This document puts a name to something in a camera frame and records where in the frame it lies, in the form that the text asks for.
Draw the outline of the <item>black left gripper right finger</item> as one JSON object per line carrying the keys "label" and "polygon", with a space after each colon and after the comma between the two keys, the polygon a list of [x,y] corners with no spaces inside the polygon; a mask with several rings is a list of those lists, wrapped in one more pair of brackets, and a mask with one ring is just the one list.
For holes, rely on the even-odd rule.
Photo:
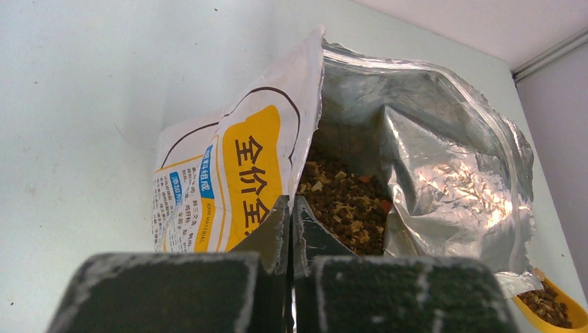
{"label": "black left gripper right finger", "polygon": [[498,282],[464,257],[359,256],[293,206],[298,332],[516,332]]}

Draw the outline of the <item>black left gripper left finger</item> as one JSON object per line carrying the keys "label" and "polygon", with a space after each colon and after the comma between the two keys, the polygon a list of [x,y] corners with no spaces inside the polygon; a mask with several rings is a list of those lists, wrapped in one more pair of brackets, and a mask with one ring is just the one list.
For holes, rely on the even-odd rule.
{"label": "black left gripper left finger", "polygon": [[289,332],[288,197],[226,253],[101,253],[81,264],[50,332]]}

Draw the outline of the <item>printed cat food bag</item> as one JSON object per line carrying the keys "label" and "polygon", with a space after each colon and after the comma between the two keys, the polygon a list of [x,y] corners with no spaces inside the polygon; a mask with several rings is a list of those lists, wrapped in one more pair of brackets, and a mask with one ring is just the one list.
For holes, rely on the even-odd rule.
{"label": "printed cat food bag", "polygon": [[160,133],[155,250],[227,252],[280,196],[293,213],[312,146],[383,185],[382,255],[471,257],[506,298],[541,289],[528,258],[533,152],[518,127],[451,70],[367,57],[321,28],[226,107]]}

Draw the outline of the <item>yellow plastic scoop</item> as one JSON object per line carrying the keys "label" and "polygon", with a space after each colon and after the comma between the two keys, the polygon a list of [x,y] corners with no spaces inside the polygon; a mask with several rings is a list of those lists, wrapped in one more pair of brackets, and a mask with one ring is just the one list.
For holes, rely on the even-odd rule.
{"label": "yellow plastic scoop", "polygon": [[562,328],[543,321],[525,304],[523,304],[523,302],[520,301],[517,296],[515,296],[512,298],[512,301],[526,318],[526,321],[529,322],[539,332],[587,332],[587,311],[582,308],[573,298],[563,292],[559,286],[550,281],[541,270],[536,268],[535,272],[539,276],[541,283],[545,282],[558,293],[556,299],[560,302],[563,302],[568,307],[568,315],[569,320],[572,323],[572,327]]}

